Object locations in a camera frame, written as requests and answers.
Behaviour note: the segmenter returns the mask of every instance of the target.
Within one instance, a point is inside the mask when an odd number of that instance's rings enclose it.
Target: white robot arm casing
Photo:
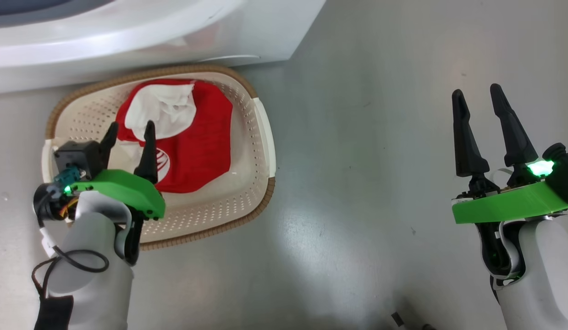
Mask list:
[[[508,330],[568,330],[568,234],[552,220],[520,230],[525,274],[495,287]]]
[[[58,263],[51,272],[47,292],[51,297],[74,297],[69,330],[126,330],[133,270],[115,251],[116,227],[113,220],[96,212],[98,204],[90,203],[94,200],[90,197],[97,197],[98,200],[108,198],[98,192],[81,194],[78,217],[61,249],[89,249],[102,253],[110,262],[109,268],[104,272],[92,273],[69,263]],[[89,267],[102,266],[102,260],[94,255],[77,254],[72,257]]]

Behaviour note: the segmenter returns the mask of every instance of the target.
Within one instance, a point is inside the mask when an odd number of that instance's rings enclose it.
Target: cable connector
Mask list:
[[[54,247],[57,246],[55,240],[51,237],[50,233],[47,231],[47,228],[39,228],[39,232],[41,232],[41,235],[43,236],[43,239],[41,240],[41,246],[43,246],[45,253],[47,253],[47,257],[53,257],[55,255]]]
[[[63,189],[74,182],[80,181],[81,177],[82,173],[80,169],[72,165],[60,171],[60,173],[55,176],[54,182]]]

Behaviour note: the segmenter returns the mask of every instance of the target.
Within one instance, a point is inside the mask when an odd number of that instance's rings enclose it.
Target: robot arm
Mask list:
[[[568,235],[554,218],[568,209],[568,153],[554,144],[543,154],[552,172],[536,175],[526,163],[538,156],[502,88],[491,97],[514,171],[500,189],[485,177],[487,161],[469,126],[463,93],[453,93],[456,171],[471,176],[469,191],[453,200],[458,224],[473,223],[483,261],[509,330],[568,330]]]
[[[48,255],[33,280],[40,294],[36,330],[125,330],[133,271],[139,257],[143,221],[164,216],[165,202],[155,189],[155,132],[148,123],[145,148],[132,175],[108,170],[116,123],[102,143],[67,142],[55,152],[60,171],[41,185],[34,209]],[[44,220],[75,219],[61,248]],[[35,272],[49,263],[41,285]]]

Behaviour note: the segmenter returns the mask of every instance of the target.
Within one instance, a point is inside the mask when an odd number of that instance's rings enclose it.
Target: white cloth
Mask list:
[[[141,88],[127,110],[125,127],[145,141],[147,121],[155,124],[155,137],[170,138],[190,127],[196,115],[194,84],[150,84]]]

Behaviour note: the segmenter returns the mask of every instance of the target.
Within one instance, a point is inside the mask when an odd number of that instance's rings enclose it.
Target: printed logo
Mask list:
[[[170,157],[164,150],[158,149],[158,182],[161,182],[170,171]]]

